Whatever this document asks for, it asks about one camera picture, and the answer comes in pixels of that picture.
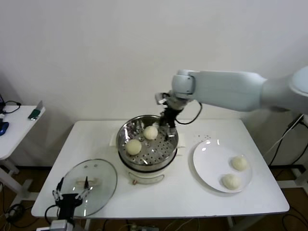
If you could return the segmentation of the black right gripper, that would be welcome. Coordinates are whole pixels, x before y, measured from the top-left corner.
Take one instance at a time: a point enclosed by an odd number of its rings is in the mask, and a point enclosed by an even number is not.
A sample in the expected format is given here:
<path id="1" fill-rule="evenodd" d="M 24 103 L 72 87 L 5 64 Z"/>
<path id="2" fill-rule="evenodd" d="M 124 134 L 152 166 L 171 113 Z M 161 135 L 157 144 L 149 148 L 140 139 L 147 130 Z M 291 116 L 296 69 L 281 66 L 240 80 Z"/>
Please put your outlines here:
<path id="1" fill-rule="evenodd" d="M 173 119 L 169 120 L 168 129 L 165 113 L 160 113 L 159 127 L 164 134 L 164 141 L 168 141 L 168 137 L 175 137 L 176 135 L 176 126 L 174 121 L 177 120 L 177 116 L 183 111 L 185 106 L 191 102 L 191 100 L 179 98 L 173 91 L 165 93 L 165 99 L 167 101 L 167 107 L 170 108 L 173 114 Z"/>

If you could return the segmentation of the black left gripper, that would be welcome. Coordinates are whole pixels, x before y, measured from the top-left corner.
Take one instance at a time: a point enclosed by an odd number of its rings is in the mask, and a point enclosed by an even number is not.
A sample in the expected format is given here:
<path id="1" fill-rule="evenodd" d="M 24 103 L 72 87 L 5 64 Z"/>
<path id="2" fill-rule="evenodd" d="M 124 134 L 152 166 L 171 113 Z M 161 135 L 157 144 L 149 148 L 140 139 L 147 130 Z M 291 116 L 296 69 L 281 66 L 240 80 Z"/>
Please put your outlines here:
<path id="1" fill-rule="evenodd" d="M 56 200 L 56 205 L 59 207 L 58 219 L 73 219 L 75 209 L 82 204 L 82 199 L 87 197 L 93 189 L 90 186 L 88 177 L 80 178 L 76 181 L 76 186 L 83 186 L 81 192 L 72 194 L 61 194 L 61 188 L 64 182 L 64 177 L 57 184 L 56 189 L 52 191 L 53 197 Z"/>

